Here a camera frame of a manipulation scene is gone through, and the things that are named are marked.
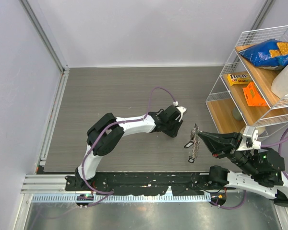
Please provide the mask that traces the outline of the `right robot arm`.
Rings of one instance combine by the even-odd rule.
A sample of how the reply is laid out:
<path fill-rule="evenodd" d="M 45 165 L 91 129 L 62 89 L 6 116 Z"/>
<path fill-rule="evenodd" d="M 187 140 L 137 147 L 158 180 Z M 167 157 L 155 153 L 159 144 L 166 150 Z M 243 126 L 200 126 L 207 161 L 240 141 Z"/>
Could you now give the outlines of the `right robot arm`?
<path fill-rule="evenodd" d="M 242 171 L 212 166 L 207 182 L 211 188 L 237 188 L 259 194 L 281 207 L 288 207 L 288 174 L 285 160 L 274 149 L 263 145 L 259 132 L 246 126 L 243 133 L 214 134 L 199 131 L 198 136 L 217 159 L 227 158 Z"/>

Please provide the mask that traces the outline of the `keychain with keys and strap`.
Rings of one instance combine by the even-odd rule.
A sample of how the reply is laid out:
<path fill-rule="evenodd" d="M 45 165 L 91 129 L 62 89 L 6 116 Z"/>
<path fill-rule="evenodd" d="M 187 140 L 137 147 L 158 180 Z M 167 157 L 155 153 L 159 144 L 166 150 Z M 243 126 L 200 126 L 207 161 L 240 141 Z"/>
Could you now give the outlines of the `keychain with keys and strap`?
<path fill-rule="evenodd" d="M 198 157 L 199 146 L 200 146 L 200 138 L 199 138 L 199 126 L 195 123 L 194 128 L 191 130 L 190 140 L 187 144 L 184 145 L 185 149 L 192 148 L 189 153 L 188 162 L 194 163 Z"/>

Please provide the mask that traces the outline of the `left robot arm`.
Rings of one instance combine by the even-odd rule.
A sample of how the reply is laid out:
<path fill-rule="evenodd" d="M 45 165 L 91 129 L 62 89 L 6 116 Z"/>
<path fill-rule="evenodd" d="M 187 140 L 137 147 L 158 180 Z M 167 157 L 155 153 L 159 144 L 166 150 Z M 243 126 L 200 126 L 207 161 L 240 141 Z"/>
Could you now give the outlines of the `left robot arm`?
<path fill-rule="evenodd" d="M 115 117 L 105 114 L 88 131 L 86 153 L 82 163 L 76 168 L 75 176 L 66 176 L 66 184 L 76 190 L 93 190 L 93 178 L 102 158 L 110 154 L 122 137 L 138 133 L 162 132 L 174 138 L 183 123 L 187 108 L 170 105 L 167 109 L 148 112 L 138 117 Z"/>

